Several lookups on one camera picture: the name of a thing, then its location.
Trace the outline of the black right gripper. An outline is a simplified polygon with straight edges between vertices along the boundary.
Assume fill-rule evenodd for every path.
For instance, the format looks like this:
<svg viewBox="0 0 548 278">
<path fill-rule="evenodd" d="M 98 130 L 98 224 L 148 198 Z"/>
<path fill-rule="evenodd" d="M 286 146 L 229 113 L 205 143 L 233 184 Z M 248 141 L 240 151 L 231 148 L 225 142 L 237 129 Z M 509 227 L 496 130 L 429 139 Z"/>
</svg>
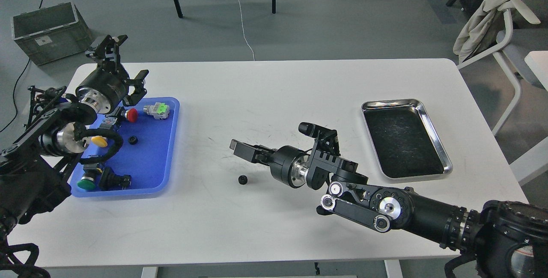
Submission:
<svg viewBox="0 0 548 278">
<path fill-rule="evenodd" d="M 309 155 L 292 146 L 268 149 L 232 139 L 229 148 L 233 154 L 253 164 L 270 167 L 272 177 L 291 188 L 300 188 L 306 182 Z"/>
</svg>

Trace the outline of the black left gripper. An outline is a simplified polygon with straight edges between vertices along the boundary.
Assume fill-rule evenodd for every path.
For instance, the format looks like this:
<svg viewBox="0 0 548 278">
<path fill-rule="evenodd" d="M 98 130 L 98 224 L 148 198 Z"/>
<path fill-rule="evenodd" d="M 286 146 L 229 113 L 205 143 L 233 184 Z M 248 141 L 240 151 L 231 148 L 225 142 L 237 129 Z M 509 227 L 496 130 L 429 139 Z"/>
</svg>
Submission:
<svg viewBox="0 0 548 278">
<path fill-rule="evenodd" d="M 124 97 L 125 106 L 135 106 L 147 93 L 144 86 L 148 69 L 139 71 L 135 79 L 129 79 L 127 71 L 121 69 L 119 47 L 127 38 L 127 35 L 97 38 L 85 51 L 85 56 L 96 62 L 98 68 L 80 83 L 76 96 L 98 114 L 111 113 Z M 130 87 L 134 91 L 128 94 Z"/>
</svg>

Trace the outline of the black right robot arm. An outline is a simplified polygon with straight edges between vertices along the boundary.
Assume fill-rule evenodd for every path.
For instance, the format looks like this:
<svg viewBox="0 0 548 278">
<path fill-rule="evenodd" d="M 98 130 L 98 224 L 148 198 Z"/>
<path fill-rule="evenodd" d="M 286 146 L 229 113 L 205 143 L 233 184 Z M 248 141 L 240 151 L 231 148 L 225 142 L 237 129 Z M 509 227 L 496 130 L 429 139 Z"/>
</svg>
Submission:
<svg viewBox="0 0 548 278">
<path fill-rule="evenodd" d="M 445 276 L 476 262 L 482 278 L 547 276 L 547 209 L 518 201 L 490 200 L 481 212 L 421 196 L 413 188 L 368 184 L 357 163 L 341 157 L 337 131 L 302 122 L 299 132 L 315 140 L 311 151 L 270 149 L 232 140 L 234 155 L 270 167 L 291 188 L 327 184 L 317 212 L 336 214 L 380 233 L 405 230 L 460 255 L 444 266 Z"/>
</svg>

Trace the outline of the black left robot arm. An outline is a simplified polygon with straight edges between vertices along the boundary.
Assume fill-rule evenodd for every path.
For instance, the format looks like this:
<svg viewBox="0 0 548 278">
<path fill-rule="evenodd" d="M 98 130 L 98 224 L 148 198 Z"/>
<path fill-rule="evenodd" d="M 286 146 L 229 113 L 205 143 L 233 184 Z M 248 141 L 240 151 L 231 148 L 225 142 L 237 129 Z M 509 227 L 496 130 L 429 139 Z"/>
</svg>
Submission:
<svg viewBox="0 0 548 278">
<path fill-rule="evenodd" d="M 67 93 L 65 86 L 29 87 L 26 130 L 1 151 L 1 270 L 20 278 L 50 276 L 36 266 L 37 245 L 10 245 L 8 235 L 16 225 L 53 211 L 71 195 L 68 179 L 77 164 L 104 163 L 124 144 L 115 129 L 90 125 L 100 114 L 136 120 L 134 106 L 147 92 L 148 70 L 129 77 L 119 53 L 126 40 L 126 35 L 107 35 L 88 47 L 86 57 L 97 65 L 74 94 Z"/>
</svg>

